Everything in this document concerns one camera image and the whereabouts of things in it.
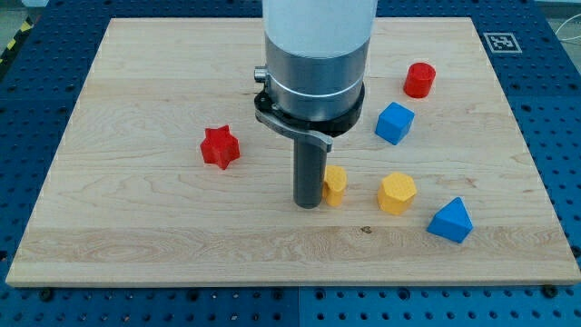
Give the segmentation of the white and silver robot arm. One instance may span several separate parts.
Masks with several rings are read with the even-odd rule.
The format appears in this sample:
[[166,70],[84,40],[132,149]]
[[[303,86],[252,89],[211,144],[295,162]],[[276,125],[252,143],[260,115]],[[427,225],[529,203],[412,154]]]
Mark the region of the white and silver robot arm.
[[324,153],[358,120],[377,0],[264,0],[256,117]]

